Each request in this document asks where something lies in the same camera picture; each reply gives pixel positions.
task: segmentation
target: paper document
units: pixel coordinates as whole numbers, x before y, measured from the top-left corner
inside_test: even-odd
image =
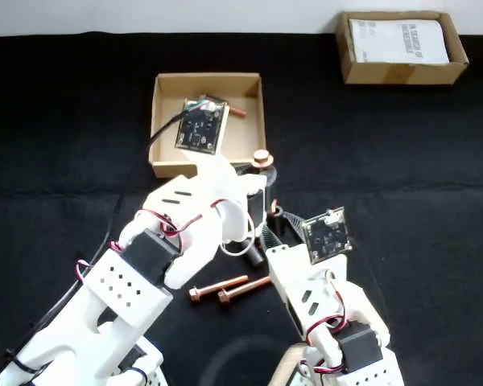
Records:
[[[449,63],[436,20],[350,19],[357,62]]]

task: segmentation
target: white background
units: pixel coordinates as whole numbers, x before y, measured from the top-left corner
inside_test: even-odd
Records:
[[[341,10],[442,10],[483,34],[483,0],[0,0],[0,35],[333,32]]]

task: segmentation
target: open cardboard box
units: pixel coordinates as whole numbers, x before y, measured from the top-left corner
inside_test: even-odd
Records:
[[[254,151],[266,148],[261,77],[256,73],[204,72],[159,74],[152,100],[151,134],[184,107],[184,99],[209,94],[244,109],[246,117],[229,115],[221,152],[232,164],[248,163]],[[160,178],[196,175],[196,167],[181,150],[175,137],[179,123],[170,127],[152,146],[149,162]]]
[[[354,57],[349,20],[437,20],[442,26],[448,64],[362,63]],[[336,28],[341,71],[346,84],[453,84],[469,65],[460,37],[449,14],[422,10],[410,12],[342,12]]]

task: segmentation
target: circuit board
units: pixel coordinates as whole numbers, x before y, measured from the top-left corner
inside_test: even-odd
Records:
[[[195,104],[187,101],[186,105]],[[204,108],[193,109],[180,122],[175,147],[200,153],[215,154],[221,136],[225,115],[229,113],[226,103],[210,101]]]
[[[352,249],[342,207],[305,220],[302,228],[312,264]]]

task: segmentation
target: copper screw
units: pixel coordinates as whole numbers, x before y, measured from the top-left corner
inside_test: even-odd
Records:
[[[234,298],[235,296],[238,296],[240,294],[244,294],[245,292],[251,291],[254,288],[261,287],[262,285],[268,284],[270,282],[270,276],[265,276],[256,281],[240,285],[239,287],[236,287],[235,289],[232,289],[230,291],[222,289],[222,291],[218,293],[218,298],[220,299],[220,303],[227,304],[231,301],[231,298]]]
[[[274,157],[269,153],[268,150],[259,149],[254,151],[254,160],[252,161],[252,166],[265,169],[272,166],[274,163]]]
[[[243,275],[243,276],[235,277],[233,279],[220,281],[219,283],[211,284],[204,288],[193,287],[189,291],[190,299],[192,299],[192,302],[199,302],[200,297],[204,295],[210,294],[212,292],[217,292],[218,290],[222,290],[224,288],[231,287],[233,285],[247,283],[248,281],[249,281],[249,277],[247,275]]]
[[[237,115],[241,118],[245,118],[247,116],[247,112],[244,109],[234,106],[229,106],[229,114]]]

